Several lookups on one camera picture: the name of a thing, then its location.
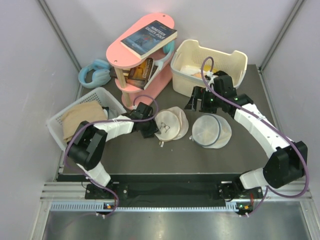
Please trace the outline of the beige trim mesh laundry bag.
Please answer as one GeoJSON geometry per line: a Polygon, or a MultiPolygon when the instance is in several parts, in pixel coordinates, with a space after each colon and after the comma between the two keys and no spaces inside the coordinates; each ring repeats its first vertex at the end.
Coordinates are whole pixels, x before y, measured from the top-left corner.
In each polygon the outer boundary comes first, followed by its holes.
{"type": "Polygon", "coordinates": [[[158,138],[161,147],[163,147],[166,142],[181,139],[189,130],[187,116],[185,112],[177,106],[161,110],[155,116],[155,123],[159,130],[155,133],[155,136],[158,138]]]}

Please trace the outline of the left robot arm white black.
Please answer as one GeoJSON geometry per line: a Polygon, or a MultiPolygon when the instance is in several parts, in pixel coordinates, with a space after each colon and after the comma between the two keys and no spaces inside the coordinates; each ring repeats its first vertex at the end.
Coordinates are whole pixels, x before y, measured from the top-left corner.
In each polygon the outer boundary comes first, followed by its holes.
{"type": "Polygon", "coordinates": [[[109,198],[114,191],[111,176],[101,163],[106,142],[119,136],[140,132],[143,138],[151,138],[159,128],[155,117],[159,108],[140,102],[135,109],[109,120],[83,121],[67,143],[65,158],[70,158],[85,176],[96,185],[102,198],[109,198]]]}

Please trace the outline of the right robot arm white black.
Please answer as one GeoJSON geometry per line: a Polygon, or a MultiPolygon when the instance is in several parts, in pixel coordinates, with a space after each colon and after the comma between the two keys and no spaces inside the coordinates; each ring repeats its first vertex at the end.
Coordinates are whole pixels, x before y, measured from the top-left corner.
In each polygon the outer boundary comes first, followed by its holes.
{"type": "Polygon", "coordinates": [[[303,141],[294,142],[258,110],[246,94],[237,94],[229,75],[217,76],[206,72],[205,87],[195,86],[185,110],[196,111],[200,100],[200,112],[215,114],[217,109],[230,115],[242,125],[260,144],[268,161],[264,167],[250,170],[233,181],[233,192],[245,198],[254,188],[270,187],[274,192],[299,178],[308,177],[308,148],[303,141]]]}

